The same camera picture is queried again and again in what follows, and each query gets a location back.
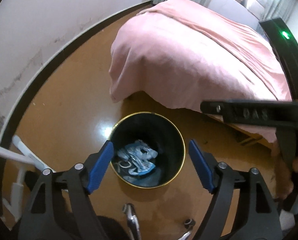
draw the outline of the green light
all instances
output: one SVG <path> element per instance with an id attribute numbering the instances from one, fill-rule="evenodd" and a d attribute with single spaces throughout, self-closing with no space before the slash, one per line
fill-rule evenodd
<path id="1" fill-rule="evenodd" d="M 290 39 L 290 36 L 287 32 L 281 32 L 282 36 L 284 36 L 287 40 Z"/>

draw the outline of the blue rubber pad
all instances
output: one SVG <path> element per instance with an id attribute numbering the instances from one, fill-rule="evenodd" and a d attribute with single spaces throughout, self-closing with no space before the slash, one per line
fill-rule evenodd
<path id="1" fill-rule="evenodd" d="M 209 193 L 212 193 L 216 188 L 213 184 L 213 171 L 208 166 L 202 152 L 194 140 L 189 142 L 189 155 L 202 186 L 207 189 Z"/>
<path id="2" fill-rule="evenodd" d="M 99 154 L 101 154 L 99 159 L 89 172 L 89 182 L 86 188 L 89 194 L 97 190 L 100 186 L 108 165 L 113 157 L 113 143 L 108 142 L 106 147 L 100 150 Z"/>

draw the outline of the pink blanket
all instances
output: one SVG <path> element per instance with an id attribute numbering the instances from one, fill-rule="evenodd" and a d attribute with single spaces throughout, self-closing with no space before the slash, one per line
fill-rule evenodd
<path id="1" fill-rule="evenodd" d="M 168 108 L 203 100 L 290 100 L 270 45 L 250 27 L 189 0 L 143 10 L 119 30 L 109 70 L 113 101 L 145 91 Z M 243 126 L 269 142 L 273 129 Z"/>

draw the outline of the floor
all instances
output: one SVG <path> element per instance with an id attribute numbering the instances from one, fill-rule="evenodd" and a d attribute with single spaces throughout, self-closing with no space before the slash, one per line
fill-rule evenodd
<path id="1" fill-rule="evenodd" d="M 156 112 L 171 120 L 186 145 L 194 138 L 200 147 L 232 168 L 247 171 L 257 167 L 273 193 L 273 162 L 270 150 L 260 144 L 243 147 L 232 128 L 187 109 L 167 109 L 143 92 L 114 104 L 109 96 L 110 46 L 118 29 L 133 12 L 99 32 L 76 50 L 55 71 L 27 109 L 16 134 L 44 162 L 56 171 L 84 162 L 106 141 L 111 128 L 134 112 Z M 15 181 L 15 163 L 7 162 L 3 195 L 8 199 Z M 223 234 L 230 232 L 237 204 L 235 191 Z M 156 189 L 138 189 L 121 181 L 111 167 L 99 190 L 90 195 L 98 215 L 115 218 L 124 228 L 123 204 L 135 205 L 143 240 L 179 238 L 182 223 L 194 218 L 201 223 L 211 195 L 200 184 L 186 154 L 182 171 L 170 184 Z"/>

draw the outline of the black trash can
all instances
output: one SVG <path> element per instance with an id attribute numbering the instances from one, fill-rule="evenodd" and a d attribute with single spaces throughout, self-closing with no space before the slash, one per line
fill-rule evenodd
<path id="1" fill-rule="evenodd" d="M 126 183 L 139 188 L 156 188 L 171 182 L 180 172 L 185 161 L 185 143 L 177 127 L 167 118 L 150 112 L 139 112 L 121 119 L 110 134 L 114 146 L 111 167 Z M 121 165 L 117 152 L 128 144 L 142 140 L 158 152 L 155 168 L 145 175 L 131 176 L 128 166 Z"/>

